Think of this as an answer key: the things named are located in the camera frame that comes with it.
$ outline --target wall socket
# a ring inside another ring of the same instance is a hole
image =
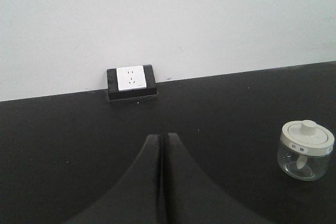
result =
[[[152,65],[107,69],[108,100],[126,100],[157,94]]]
[[[145,89],[147,87],[143,66],[117,68],[119,91]]]

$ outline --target black table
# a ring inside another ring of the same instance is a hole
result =
[[[178,132],[223,191],[265,218],[336,223],[335,155],[316,182],[289,177],[276,159],[288,121],[336,132],[336,62],[157,88],[153,99],[114,103],[106,90],[1,102],[0,223],[62,223],[116,184],[148,134],[167,132]]]

